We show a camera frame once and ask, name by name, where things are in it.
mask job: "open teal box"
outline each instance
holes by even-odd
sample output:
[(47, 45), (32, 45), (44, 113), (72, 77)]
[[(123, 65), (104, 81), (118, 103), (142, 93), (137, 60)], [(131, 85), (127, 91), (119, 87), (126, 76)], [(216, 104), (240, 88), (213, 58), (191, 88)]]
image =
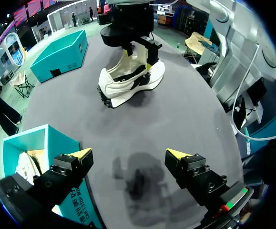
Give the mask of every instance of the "open teal box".
[(85, 30), (53, 41), (31, 65), (40, 83), (82, 66), (88, 47)]
[[(2, 151), (5, 176), (11, 176), (15, 173), (21, 152), (38, 149), (44, 149), (48, 155), (48, 170), (50, 165), (53, 165), (54, 157), (59, 154), (77, 152), (80, 150), (80, 145), (79, 142), (67, 137), (49, 125), (42, 125), (4, 138)], [(57, 207), (59, 214), (63, 217), (85, 225), (93, 222), (96, 228), (102, 228), (92, 204), (85, 179), (80, 187), (78, 189), (73, 188), (62, 204)]]

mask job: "black cable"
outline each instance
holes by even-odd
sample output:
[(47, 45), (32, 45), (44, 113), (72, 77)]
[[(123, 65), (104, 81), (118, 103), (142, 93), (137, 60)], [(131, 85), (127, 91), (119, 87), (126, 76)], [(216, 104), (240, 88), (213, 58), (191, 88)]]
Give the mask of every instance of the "black cable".
[(246, 108), (246, 110), (250, 110), (250, 113), (247, 114), (247, 116), (249, 116), (253, 111), (256, 111), (255, 109), (251, 109), (251, 108)]

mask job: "shoe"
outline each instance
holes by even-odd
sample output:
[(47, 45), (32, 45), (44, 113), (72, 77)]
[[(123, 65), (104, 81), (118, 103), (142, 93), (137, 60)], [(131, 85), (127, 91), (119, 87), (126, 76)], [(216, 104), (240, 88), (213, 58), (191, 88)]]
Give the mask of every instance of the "shoe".
[(104, 104), (110, 108), (125, 103), (138, 91), (154, 89), (161, 82), (165, 72), (164, 63), (158, 61), (149, 70), (145, 65), (140, 65), (132, 73), (114, 77), (113, 75), (122, 72), (118, 65), (110, 70), (102, 69), (99, 78), (98, 91)]
[(19, 121), (16, 123), (16, 125), (20, 125), (21, 120), (22, 120), (22, 116), (20, 116), (20, 119), (19, 119)]

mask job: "person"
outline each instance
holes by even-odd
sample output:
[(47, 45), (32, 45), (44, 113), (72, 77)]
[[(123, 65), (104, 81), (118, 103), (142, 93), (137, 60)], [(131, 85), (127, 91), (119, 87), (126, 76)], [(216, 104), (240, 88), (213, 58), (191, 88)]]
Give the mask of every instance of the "person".
[(17, 125), (20, 124), (21, 119), (22, 116), (0, 98), (0, 125), (8, 136), (18, 132)]
[(247, 186), (270, 185), (276, 177), (276, 139), (270, 140), (266, 146), (254, 154), (242, 159), (243, 169), (249, 169), (244, 174)]
[(91, 18), (91, 21), (93, 21), (93, 10), (92, 10), (92, 7), (90, 6), (89, 7), (89, 13), (90, 13), (90, 18)]
[(74, 12), (72, 12), (72, 21), (73, 21), (74, 27), (76, 27), (76, 19), (75, 19)]
[(104, 13), (108, 13), (110, 11), (111, 11), (110, 5), (107, 2), (105, 2), (104, 3)]

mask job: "robotic arm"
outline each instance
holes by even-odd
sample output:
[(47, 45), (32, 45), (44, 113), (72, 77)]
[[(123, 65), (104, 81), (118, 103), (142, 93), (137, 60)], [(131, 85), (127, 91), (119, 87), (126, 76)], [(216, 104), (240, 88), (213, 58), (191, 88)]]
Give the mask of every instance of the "robotic arm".
[[(186, 1), (210, 14), (209, 20), (221, 42), (220, 59), (210, 86), (225, 107), (233, 104), (247, 70), (249, 74), (239, 95), (262, 77), (272, 82), (276, 80), (276, 49), (254, 12), (233, 0)], [(255, 52), (256, 57), (249, 69)]]

